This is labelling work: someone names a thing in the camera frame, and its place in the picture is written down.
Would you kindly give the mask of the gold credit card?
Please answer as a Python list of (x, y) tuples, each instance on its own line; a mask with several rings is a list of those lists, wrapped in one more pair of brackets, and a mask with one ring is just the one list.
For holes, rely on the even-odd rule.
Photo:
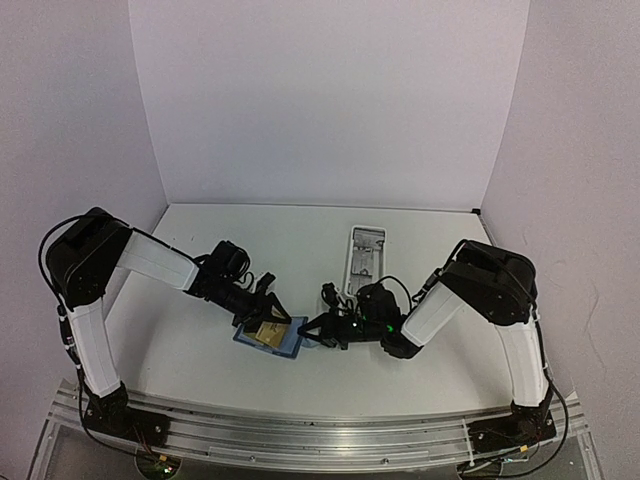
[(278, 349), (285, 339), (290, 325), (284, 323), (262, 322), (253, 338), (260, 344)]

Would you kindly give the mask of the blue card holder wallet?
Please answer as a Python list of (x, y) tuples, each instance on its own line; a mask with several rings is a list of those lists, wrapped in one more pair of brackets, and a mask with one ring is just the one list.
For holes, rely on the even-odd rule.
[(233, 340), (263, 353), (296, 359), (302, 348), (315, 348), (319, 345), (318, 342), (298, 334), (298, 328), (305, 326), (307, 322), (306, 316), (294, 316), (289, 324), (263, 322), (254, 333), (248, 333), (240, 326)]

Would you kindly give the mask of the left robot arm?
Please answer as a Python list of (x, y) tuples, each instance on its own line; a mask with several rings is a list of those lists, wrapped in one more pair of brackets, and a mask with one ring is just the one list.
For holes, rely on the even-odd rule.
[(116, 370), (103, 318), (103, 297), (114, 272), (134, 272), (213, 303), (232, 314), (236, 327), (290, 324), (291, 316), (270, 290), (273, 274), (242, 286), (249, 266), (248, 253), (230, 241), (192, 257), (100, 207), (66, 219), (45, 234), (38, 267), (58, 302), (63, 345), (88, 397), (80, 405), (80, 420), (89, 436), (103, 434), (141, 447), (162, 447), (170, 426), (167, 416), (130, 405)]

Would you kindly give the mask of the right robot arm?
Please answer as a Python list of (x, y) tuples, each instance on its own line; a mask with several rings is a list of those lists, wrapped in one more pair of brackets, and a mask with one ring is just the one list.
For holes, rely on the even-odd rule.
[(478, 453), (516, 450), (556, 434), (549, 412), (553, 386), (538, 324), (536, 271), (525, 256), (473, 240), (461, 240), (401, 312), (381, 281), (361, 287), (354, 305), (322, 287), (328, 311), (299, 327), (298, 334), (328, 348), (380, 343), (390, 356), (409, 360), (444, 326), (469, 308), (498, 333), (509, 368), (512, 402), (507, 416), (475, 421), (468, 427)]

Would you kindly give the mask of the white plastic tray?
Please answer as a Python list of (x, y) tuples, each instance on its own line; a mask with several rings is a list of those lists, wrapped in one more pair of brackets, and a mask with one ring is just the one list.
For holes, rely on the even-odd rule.
[(349, 236), (342, 291), (354, 298), (357, 291), (385, 275), (387, 231), (381, 227), (354, 225)]

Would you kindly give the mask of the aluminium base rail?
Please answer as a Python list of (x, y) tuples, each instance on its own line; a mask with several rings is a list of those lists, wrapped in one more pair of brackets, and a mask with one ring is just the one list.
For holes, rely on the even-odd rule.
[[(78, 390), (63, 381), (56, 392), (43, 427), (40, 446), (33, 458), (28, 479), (45, 479), (53, 474), (54, 460), (62, 466), (79, 466), (80, 447), (100, 447), (82, 429), (78, 412)], [(143, 413), (164, 415), (161, 427), (164, 444), (152, 450), (182, 459), (203, 460), (220, 465), (275, 471), (318, 473), (364, 473), (413, 471), (473, 461), (502, 451), (479, 453), (482, 440), (472, 440), (473, 422), (497, 420), (506, 410), (485, 410), (444, 415), (395, 415), (333, 418), (198, 405), (143, 395), (132, 391), (129, 403)], [(578, 461), (583, 476), (602, 477), (591, 432), (577, 395), (566, 400), (569, 429), (565, 444), (546, 467)], [(79, 433), (79, 447), (63, 446), (66, 433)]]

